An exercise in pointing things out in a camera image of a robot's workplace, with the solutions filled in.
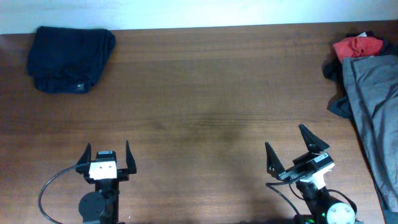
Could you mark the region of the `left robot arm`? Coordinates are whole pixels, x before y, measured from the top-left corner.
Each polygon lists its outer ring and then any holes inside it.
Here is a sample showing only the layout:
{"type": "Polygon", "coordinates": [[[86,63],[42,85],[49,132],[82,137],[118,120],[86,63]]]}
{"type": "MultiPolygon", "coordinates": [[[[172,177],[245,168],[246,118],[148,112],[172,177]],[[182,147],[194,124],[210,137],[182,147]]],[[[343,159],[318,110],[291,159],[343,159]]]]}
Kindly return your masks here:
{"type": "Polygon", "coordinates": [[[135,159],[126,142],[126,168],[117,167],[115,151],[100,151],[91,158],[88,144],[76,164],[75,171],[83,176],[95,190],[84,195],[78,205],[83,223],[115,224],[119,222],[119,183],[137,173],[135,159]]]}

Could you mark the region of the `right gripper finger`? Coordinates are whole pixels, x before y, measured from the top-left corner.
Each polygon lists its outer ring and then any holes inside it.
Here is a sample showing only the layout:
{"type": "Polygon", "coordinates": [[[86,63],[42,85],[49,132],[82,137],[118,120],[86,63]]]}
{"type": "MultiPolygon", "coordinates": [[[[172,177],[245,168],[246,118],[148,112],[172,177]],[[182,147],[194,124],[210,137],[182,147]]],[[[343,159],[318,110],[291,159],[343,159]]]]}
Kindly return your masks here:
{"type": "Polygon", "coordinates": [[[285,169],[280,162],[277,154],[273,150],[269,142],[265,142],[266,154],[267,154],[267,173],[271,176],[281,176],[285,173],[285,169]]]}
{"type": "Polygon", "coordinates": [[[298,127],[309,152],[322,153],[329,150],[330,145],[313,134],[304,124],[300,124],[298,127]]]}

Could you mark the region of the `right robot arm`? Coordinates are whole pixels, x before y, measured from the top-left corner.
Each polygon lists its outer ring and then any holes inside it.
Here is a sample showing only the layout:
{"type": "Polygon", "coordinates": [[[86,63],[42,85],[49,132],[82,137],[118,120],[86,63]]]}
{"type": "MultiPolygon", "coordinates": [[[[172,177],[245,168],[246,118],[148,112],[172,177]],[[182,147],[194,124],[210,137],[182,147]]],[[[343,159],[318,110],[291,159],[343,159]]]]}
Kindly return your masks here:
{"type": "Polygon", "coordinates": [[[345,194],[338,190],[328,189],[324,175],[335,166],[328,153],[330,145],[313,134],[304,124],[299,130],[307,152],[294,159],[293,166],[286,169],[269,142],[265,143],[267,154],[266,170],[277,182],[268,182],[266,187],[278,194],[294,210],[292,223],[317,224],[355,224],[358,208],[345,194]],[[303,200],[309,215],[302,215],[297,207],[279,190],[280,185],[296,185],[299,193],[295,196],[303,200]]]}

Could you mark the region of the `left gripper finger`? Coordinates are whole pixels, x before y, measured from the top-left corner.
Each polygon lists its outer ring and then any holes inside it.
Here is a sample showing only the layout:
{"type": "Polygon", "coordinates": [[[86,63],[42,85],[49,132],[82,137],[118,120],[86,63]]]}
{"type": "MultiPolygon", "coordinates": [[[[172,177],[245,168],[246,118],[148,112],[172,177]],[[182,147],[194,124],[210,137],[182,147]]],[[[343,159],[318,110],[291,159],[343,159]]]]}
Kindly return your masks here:
{"type": "Polygon", "coordinates": [[[88,143],[82,156],[79,158],[77,165],[89,163],[91,161],[91,144],[88,143]]]}
{"type": "Polygon", "coordinates": [[[130,146],[129,146],[129,141],[126,141],[126,164],[127,164],[127,169],[130,174],[136,174],[137,173],[137,167],[136,167],[136,162],[134,159],[134,156],[132,155],[130,146]]]}

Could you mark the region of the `grey shorts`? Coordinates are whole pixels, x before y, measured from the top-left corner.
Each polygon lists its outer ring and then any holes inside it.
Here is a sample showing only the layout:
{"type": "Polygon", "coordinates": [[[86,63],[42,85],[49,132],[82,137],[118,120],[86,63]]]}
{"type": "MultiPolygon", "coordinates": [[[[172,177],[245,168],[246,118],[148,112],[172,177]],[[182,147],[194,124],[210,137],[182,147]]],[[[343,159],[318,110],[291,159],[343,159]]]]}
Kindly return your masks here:
{"type": "Polygon", "coordinates": [[[397,211],[397,56],[345,58],[343,84],[376,185],[397,211]]]}

